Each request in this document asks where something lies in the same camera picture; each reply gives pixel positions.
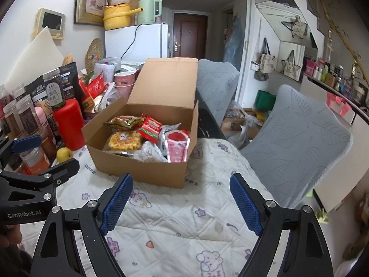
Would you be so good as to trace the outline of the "left hand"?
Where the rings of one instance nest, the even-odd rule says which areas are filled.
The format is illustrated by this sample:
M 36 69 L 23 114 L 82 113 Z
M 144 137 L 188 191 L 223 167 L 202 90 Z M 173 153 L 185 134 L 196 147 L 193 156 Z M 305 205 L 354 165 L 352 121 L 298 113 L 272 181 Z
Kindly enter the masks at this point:
M 20 225 L 5 225 L 1 227 L 0 248 L 7 248 L 9 245 L 18 245 L 22 242 Z

